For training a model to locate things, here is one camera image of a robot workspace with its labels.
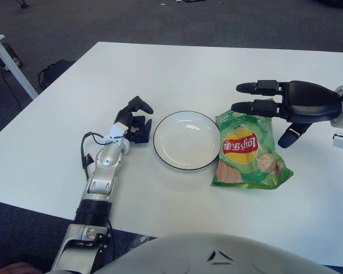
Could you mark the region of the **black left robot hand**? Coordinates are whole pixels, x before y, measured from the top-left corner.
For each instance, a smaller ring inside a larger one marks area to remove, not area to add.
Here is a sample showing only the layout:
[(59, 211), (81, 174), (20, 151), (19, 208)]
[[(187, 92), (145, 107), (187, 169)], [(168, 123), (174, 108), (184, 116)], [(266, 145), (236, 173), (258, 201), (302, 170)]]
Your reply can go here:
[(128, 129), (123, 136), (135, 144), (148, 143), (150, 138), (152, 120), (147, 122), (145, 116), (134, 116), (133, 113), (142, 110), (147, 114), (153, 114), (153, 109), (139, 96), (135, 96), (128, 105), (120, 110), (116, 116), (115, 123), (120, 122)]

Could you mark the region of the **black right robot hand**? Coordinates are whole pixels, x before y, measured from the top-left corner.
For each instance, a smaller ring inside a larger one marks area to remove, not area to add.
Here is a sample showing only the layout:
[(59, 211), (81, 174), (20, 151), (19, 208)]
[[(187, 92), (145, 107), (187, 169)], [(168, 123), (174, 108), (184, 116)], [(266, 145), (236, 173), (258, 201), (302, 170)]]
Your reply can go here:
[(252, 102), (239, 102), (231, 106), (234, 112), (278, 117), (291, 125), (278, 140), (282, 148), (290, 147), (313, 124), (330, 121), (342, 111), (342, 101), (338, 93), (318, 84), (293, 80), (278, 82), (276, 80), (258, 80), (242, 83), (236, 87), (241, 93), (263, 96), (282, 96), (282, 102), (256, 99)]

